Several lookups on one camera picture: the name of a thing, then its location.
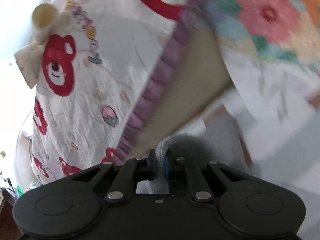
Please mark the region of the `grey knit sweater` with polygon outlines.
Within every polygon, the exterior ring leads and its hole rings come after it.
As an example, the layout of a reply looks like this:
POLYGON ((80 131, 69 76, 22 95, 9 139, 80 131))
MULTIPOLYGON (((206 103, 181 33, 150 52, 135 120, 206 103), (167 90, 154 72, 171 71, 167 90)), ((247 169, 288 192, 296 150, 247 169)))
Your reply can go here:
POLYGON ((241 131, 236 120, 229 114, 212 119, 206 130, 197 136, 175 135, 162 140, 155 149, 157 162, 156 177, 153 181, 141 181, 137 185, 138 194, 168 194, 169 186, 165 178, 165 157, 172 156, 193 159, 199 166, 209 161, 217 161, 245 173, 250 173, 241 145, 241 131))

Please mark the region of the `cream mattress side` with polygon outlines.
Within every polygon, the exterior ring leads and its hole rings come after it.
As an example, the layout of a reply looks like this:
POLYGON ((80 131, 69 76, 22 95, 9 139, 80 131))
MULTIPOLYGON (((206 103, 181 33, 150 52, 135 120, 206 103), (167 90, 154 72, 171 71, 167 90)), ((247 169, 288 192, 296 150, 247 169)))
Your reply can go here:
POLYGON ((231 84, 215 35, 204 27, 193 30, 178 69, 138 134, 128 157, 140 157, 176 133, 231 84))

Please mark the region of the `white red bear quilt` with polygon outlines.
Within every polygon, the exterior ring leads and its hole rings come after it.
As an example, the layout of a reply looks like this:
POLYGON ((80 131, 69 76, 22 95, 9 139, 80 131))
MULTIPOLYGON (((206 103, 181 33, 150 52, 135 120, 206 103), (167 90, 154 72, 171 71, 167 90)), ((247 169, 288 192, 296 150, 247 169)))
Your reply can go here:
POLYGON ((32 168, 43 184, 122 164, 189 42, 204 0, 67 0, 36 86, 32 168))

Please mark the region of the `checkered bed sheet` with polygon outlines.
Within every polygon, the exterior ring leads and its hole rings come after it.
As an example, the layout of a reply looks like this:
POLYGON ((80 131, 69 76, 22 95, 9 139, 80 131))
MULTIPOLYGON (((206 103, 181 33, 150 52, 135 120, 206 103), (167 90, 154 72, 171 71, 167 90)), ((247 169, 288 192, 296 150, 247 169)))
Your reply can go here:
POLYGON ((249 113, 236 90, 229 90, 203 113, 178 130, 179 134, 204 132, 204 119, 223 106, 236 119, 263 180, 285 187, 302 198, 306 218, 299 230, 302 239, 319 239, 319 113, 304 99, 287 95, 283 118, 249 113))

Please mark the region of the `colourful floral quilt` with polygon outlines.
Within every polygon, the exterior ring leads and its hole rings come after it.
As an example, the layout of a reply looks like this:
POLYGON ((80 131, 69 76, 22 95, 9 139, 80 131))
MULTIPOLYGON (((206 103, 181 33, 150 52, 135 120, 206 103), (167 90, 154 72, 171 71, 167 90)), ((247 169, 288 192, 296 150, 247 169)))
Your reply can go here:
POLYGON ((254 160, 274 155, 319 109, 319 0, 205 0, 235 87, 253 117, 245 140, 254 160))

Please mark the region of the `cream fabric bow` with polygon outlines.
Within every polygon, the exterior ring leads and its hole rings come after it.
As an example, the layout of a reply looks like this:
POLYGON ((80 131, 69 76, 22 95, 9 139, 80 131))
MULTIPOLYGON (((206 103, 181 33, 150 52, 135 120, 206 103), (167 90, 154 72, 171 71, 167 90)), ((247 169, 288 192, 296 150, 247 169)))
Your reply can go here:
POLYGON ((32 13, 32 35, 29 44, 14 54, 17 66, 29 88, 39 79, 44 48, 55 33, 68 33, 72 29, 73 16, 66 10, 69 0, 52 0, 38 5, 32 13))

